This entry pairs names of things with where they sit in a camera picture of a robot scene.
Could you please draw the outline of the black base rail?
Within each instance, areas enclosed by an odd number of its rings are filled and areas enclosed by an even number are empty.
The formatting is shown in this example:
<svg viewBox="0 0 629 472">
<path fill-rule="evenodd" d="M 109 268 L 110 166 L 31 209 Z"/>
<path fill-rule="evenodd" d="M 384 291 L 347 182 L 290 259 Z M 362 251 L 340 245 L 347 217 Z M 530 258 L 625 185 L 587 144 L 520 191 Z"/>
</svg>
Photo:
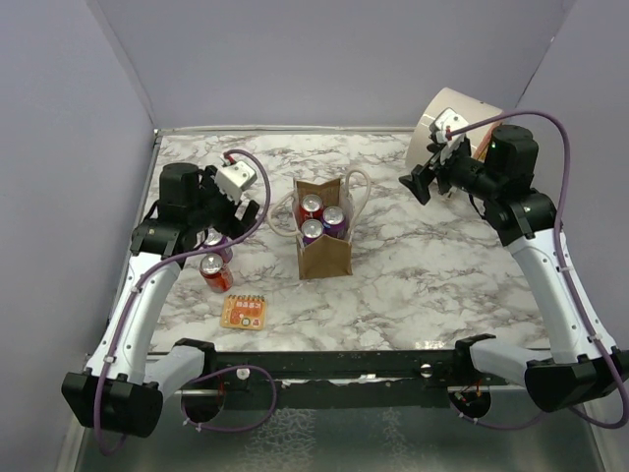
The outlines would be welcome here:
<svg viewBox="0 0 629 472">
<path fill-rule="evenodd" d="M 453 349 L 229 352 L 194 341 L 206 362 L 184 389 L 220 394 L 237 410 L 346 409 L 388 406 L 446 408 L 448 391 L 505 385 L 466 366 Z"/>
</svg>

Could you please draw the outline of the purple can near left arm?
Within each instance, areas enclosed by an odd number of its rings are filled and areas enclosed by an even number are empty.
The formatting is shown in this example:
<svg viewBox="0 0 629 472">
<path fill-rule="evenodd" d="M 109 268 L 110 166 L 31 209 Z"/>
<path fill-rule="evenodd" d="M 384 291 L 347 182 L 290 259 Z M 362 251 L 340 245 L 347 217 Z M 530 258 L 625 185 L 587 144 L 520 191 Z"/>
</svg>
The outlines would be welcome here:
<svg viewBox="0 0 629 472">
<path fill-rule="evenodd" d="M 207 230 L 205 240 L 202 246 L 205 249 L 210 249 L 212 253 L 219 255 L 223 262 L 229 264 L 233 259 L 233 251 L 230 246 L 226 246 L 228 238 L 216 231 L 214 228 Z"/>
</svg>

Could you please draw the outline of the orange spiral notebook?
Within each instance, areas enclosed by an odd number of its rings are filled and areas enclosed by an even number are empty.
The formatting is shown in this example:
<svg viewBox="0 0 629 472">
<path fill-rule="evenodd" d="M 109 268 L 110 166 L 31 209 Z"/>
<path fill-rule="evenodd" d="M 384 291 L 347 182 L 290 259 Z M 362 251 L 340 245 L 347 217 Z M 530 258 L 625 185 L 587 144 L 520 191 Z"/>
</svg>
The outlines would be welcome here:
<svg viewBox="0 0 629 472">
<path fill-rule="evenodd" d="M 224 328 L 262 330 L 265 325 L 266 300 L 263 296 L 229 295 L 220 315 Z"/>
</svg>

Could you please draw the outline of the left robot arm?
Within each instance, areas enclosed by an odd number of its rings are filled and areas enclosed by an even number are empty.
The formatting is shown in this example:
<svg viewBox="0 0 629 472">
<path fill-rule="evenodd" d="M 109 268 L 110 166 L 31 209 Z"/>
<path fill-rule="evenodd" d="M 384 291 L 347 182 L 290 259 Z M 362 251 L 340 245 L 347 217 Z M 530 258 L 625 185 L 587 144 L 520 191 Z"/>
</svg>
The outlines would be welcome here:
<svg viewBox="0 0 629 472">
<path fill-rule="evenodd" d="M 232 158 L 220 167 L 176 162 L 162 168 L 158 197 L 132 233 L 125 282 L 107 329 L 84 369 L 62 383 L 82 426 L 146 438 L 180 387 L 214 382 L 209 343 L 183 339 L 155 363 L 147 354 L 171 288 L 186 260 L 201 252 L 201 234 L 215 229 L 240 243 L 257 227 L 257 202 L 237 213 L 256 179 L 248 163 Z"/>
</svg>

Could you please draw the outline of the red soda can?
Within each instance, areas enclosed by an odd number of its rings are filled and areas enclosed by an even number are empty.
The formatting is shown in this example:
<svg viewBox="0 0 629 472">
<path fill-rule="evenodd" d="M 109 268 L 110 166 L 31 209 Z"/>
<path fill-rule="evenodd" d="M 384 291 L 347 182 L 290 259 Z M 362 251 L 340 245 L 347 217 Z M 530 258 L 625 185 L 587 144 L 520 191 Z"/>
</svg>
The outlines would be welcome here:
<svg viewBox="0 0 629 472">
<path fill-rule="evenodd" d="M 315 194 L 308 194 L 301 198 L 299 203 L 300 223 L 309 219 L 320 220 L 324 211 L 323 200 Z"/>
</svg>

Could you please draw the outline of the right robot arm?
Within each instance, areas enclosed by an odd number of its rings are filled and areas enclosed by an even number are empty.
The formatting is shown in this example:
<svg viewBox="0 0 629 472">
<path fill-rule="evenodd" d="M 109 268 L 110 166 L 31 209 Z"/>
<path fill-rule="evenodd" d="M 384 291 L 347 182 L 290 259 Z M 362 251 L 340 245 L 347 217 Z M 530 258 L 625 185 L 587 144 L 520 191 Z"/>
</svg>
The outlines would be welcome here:
<svg viewBox="0 0 629 472">
<path fill-rule="evenodd" d="M 514 125 L 494 128 L 484 161 L 472 158 L 467 138 L 436 145 L 434 151 L 400 183 L 423 205 L 429 202 L 431 182 L 440 194 L 457 189 L 482 201 L 482 218 L 522 270 L 549 339 L 546 351 L 489 334 L 459 340 L 453 377 L 461 384 L 474 384 L 485 374 L 501 377 L 524 387 L 544 412 L 611 394 L 617 379 L 628 378 L 628 353 L 602 326 L 569 265 L 566 238 L 554 231 L 553 201 L 532 187 L 539 152 L 533 134 Z"/>
</svg>

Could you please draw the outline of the purple Fanta can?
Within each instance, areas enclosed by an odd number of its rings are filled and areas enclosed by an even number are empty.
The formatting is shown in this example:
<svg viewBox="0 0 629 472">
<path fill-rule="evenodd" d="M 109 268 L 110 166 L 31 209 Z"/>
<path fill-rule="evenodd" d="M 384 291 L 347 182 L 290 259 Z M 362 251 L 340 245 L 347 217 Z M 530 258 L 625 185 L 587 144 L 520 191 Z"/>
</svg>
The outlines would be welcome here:
<svg viewBox="0 0 629 472">
<path fill-rule="evenodd" d="M 305 246 L 316 241 L 324 234 L 324 227 L 320 220 L 307 219 L 301 226 L 302 241 Z"/>
</svg>

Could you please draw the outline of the red can near left arm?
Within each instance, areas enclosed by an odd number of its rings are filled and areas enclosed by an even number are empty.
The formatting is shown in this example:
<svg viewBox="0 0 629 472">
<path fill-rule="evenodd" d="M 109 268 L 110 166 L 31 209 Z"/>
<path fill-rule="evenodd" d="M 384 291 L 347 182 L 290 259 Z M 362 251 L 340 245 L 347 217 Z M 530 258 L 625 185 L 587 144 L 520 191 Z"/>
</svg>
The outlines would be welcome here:
<svg viewBox="0 0 629 472">
<path fill-rule="evenodd" d="M 206 254 L 200 261 L 199 272 L 208 287 L 216 293 L 225 293 L 233 286 L 232 272 L 218 254 Z"/>
</svg>

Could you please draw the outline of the canvas tote bag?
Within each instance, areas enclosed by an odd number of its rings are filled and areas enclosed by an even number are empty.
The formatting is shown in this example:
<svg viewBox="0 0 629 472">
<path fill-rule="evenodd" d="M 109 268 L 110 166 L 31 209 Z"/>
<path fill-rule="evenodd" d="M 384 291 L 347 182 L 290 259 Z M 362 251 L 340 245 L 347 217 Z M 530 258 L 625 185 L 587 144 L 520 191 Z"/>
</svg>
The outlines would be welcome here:
<svg viewBox="0 0 629 472">
<path fill-rule="evenodd" d="M 297 248 L 299 278 L 302 280 L 330 278 L 352 273 L 352 241 L 359 219 L 372 191 L 372 178 L 358 167 L 350 167 L 342 177 L 315 184 L 295 179 L 293 188 L 271 206 L 266 222 L 278 236 L 293 239 Z M 324 209 L 341 207 L 347 220 L 344 239 L 336 239 L 325 233 L 305 246 L 299 216 L 299 203 L 303 196 L 315 194 L 322 198 Z M 274 222 L 275 213 L 289 207 L 295 227 L 282 229 Z"/>
</svg>

